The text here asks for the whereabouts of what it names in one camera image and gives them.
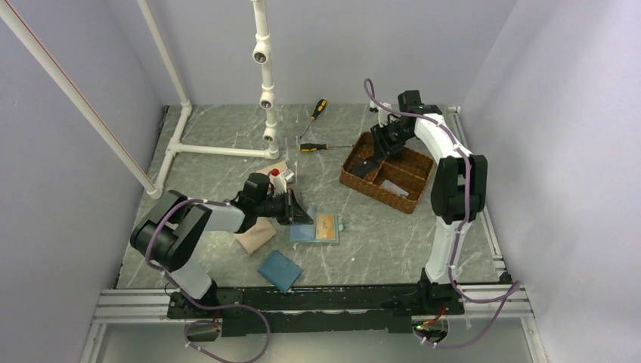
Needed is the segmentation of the green card holder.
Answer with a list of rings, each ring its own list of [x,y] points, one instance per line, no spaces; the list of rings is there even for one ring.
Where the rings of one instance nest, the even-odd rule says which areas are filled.
[[[311,225],[293,225],[289,231],[292,244],[338,244],[343,230],[341,217],[337,213],[318,212],[313,206],[307,209],[312,217]]]

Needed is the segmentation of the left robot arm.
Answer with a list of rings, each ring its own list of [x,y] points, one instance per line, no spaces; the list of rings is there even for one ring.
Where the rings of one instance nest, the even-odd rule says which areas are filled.
[[[277,188],[274,178],[254,172],[231,200],[222,202],[189,198],[170,190],[134,227],[130,246],[153,269],[188,295],[187,307],[200,318],[217,307],[216,282],[194,257],[204,231],[242,234],[260,218],[280,225],[310,225],[314,219],[296,199],[292,188]]]

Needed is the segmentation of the grey credit card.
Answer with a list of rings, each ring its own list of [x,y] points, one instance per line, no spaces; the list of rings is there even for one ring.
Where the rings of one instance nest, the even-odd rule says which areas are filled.
[[[350,168],[349,173],[358,178],[365,179],[368,174],[376,171],[378,168],[379,162],[374,159],[359,159],[359,161]]]

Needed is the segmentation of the gold VIP credit card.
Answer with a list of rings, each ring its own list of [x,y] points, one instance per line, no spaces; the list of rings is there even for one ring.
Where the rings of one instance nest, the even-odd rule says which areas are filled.
[[[317,213],[314,220],[315,238],[320,241],[335,241],[338,229],[333,213]]]

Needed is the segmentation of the white VIP credit card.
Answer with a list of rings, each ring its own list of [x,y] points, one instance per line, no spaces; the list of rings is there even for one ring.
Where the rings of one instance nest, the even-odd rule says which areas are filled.
[[[401,197],[408,197],[409,192],[401,188],[400,186],[396,185],[395,183],[389,181],[389,180],[384,180],[381,185],[381,188],[392,192],[393,194],[397,194]]]

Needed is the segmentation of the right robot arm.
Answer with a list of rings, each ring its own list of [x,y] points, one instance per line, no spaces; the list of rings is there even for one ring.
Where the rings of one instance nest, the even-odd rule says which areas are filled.
[[[374,156],[397,154],[417,138],[435,158],[437,169],[430,201],[437,217],[432,251],[418,283],[416,303],[434,314],[445,302],[458,299],[455,265],[469,226],[485,207],[488,161],[464,147],[436,106],[425,105],[417,90],[398,96],[396,119],[371,128]]]

